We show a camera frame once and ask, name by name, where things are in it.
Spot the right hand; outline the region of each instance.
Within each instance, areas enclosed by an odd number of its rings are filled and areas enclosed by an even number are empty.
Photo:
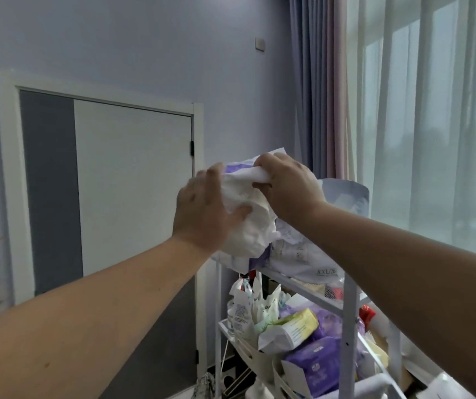
[[[270,183],[253,183],[268,200],[275,214],[293,227],[326,203],[314,174],[287,154],[262,154],[254,163],[271,178]]]

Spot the white storage cart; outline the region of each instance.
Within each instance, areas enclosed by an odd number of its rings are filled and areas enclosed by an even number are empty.
[[[221,267],[220,263],[216,264],[217,274],[217,291],[216,291],[216,303],[215,303],[215,319],[220,319],[221,316]],[[328,399],[340,398],[340,399],[357,399],[375,397],[374,392],[384,391],[387,394],[388,399],[406,399],[400,389],[398,382],[400,381],[402,358],[400,351],[400,331],[392,325],[393,335],[389,338],[389,367],[388,370],[381,363],[380,359],[374,355],[371,349],[367,346],[367,342],[361,336],[356,328],[358,310],[362,305],[369,302],[367,295],[362,293],[360,288],[351,279],[351,277],[345,273],[345,282],[343,289],[343,301],[332,300],[325,296],[314,293],[301,284],[295,282],[291,278],[273,271],[269,268],[262,268],[262,273],[268,276],[270,279],[279,282],[283,286],[291,289],[292,291],[302,295],[308,300],[320,305],[328,311],[340,316],[343,320],[343,332],[341,335],[341,368],[339,375],[339,390],[328,394]],[[257,270],[257,277],[261,277],[260,271]],[[221,398],[221,335],[224,335],[230,343],[232,343],[236,349],[236,352],[242,357],[243,361],[253,369],[254,364],[266,362],[267,359],[261,356],[261,353],[254,352],[249,353],[246,347],[238,341],[228,335],[227,321],[216,321],[215,331],[215,398]],[[361,340],[367,350],[371,353],[372,358],[381,370],[380,374],[374,377],[354,382],[355,375],[355,359],[356,359],[356,342],[357,339]],[[262,369],[270,367],[270,364],[262,364]],[[256,372],[256,376],[262,380],[266,388],[276,399],[298,399],[291,389],[279,376],[274,362],[274,380],[270,375],[261,371]]]

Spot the diaper package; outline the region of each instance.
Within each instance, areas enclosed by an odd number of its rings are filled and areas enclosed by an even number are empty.
[[[363,216],[369,215],[369,190],[353,181],[323,179],[325,198],[334,206]],[[296,229],[277,219],[281,237],[271,245],[268,266],[301,282],[343,286],[345,272],[325,252]]]
[[[285,150],[279,148],[271,154],[276,152],[285,153]],[[230,233],[221,249],[236,258],[258,258],[279,237],[274,224],[276,214],[262,192],[252,186],[253,182],[269,182],[267,172],[253,166],[257,158],[227,164],[221,177],[221,196],[229,213],[243,205],[253,208],[245,221]]]

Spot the curtain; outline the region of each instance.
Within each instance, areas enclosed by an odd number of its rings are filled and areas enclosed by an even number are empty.
[[[476,252],[476,0],[349,0],[348,20],[371,217]]]
[[[301,160],[316,177],[348,177],[347,0],[289,0]]]

